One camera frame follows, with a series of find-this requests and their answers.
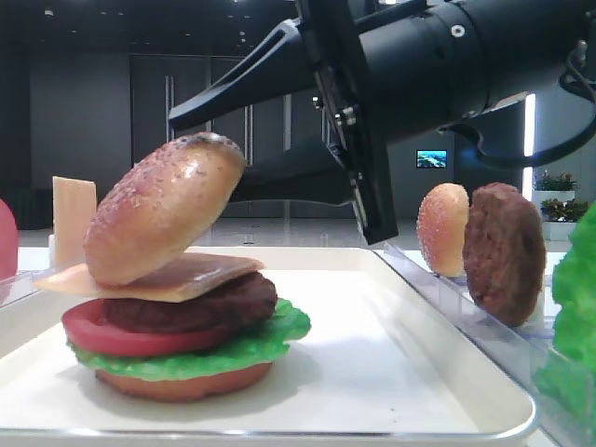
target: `green lettuce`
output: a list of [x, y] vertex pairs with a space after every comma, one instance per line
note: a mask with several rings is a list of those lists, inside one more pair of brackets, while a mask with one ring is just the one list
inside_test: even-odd
[[91, 370], [136, 377], [149, 382], [187, 380], [241, 370], [283, 357], [290, 340], [299, 340], [310, 331], [310, 318], [287, 300], [278, 299], [273, 317], [232, 340], [208, 351], [175, 356], [131, 358], [113, 357], [87, 351], [69, 343], [79, 363]]
[[552, 275], [552, 296], [562, 310], [554, 323], [553, 346], [574, 360], [552, 355], [535, 374], [535, 384], [577, 419], [596, 427], [596, 414], [586, 420], [590, 371], [596, 376], [596, 206], [577, 223], [569, 236], [570, 249]]

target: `beef patty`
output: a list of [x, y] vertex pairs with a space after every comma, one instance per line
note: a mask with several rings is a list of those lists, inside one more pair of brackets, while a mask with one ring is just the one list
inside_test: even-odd
[[547, 260], [537, 208], [508, 184], [477, 189], [463, 254], [474, 302], [508, 326], [523, 324], [534, 312]]
[[256, 272], [183, 303], [105, 300], [103, 312], [109, 323], [131, 332], [190, 332], [214, 327], [237, 330], [270, 319], [277, 301], [273, 282]]

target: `planter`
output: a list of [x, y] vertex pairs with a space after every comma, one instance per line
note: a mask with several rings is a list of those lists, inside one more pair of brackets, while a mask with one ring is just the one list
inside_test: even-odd
[[568, 202], [576, 198], [575, 191], [532, 191], [532, 203], [540, 210], [542, 202], [556, 198], [561, 202]]
[[569, 235], [576, 228], [575, 222], [543, 222], [545, 240], [569, 240]]

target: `white tray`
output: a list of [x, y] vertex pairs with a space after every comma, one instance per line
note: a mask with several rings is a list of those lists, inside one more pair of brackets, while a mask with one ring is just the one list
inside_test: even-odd
[[312, 331], [258, 385], [191, 405], [120, 396], [79, 366], [36, 292], [0, 308], [0, 445], [523, 446], [534, 400], [397, 275], [358, 249], [200, 248], [267, 265]]

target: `wall-mounted monitor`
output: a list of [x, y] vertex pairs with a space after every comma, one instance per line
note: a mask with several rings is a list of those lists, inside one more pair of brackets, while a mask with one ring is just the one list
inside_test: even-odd
[[416, 151], [416, 167], [420, 169], [446, 169], [447, 151]]

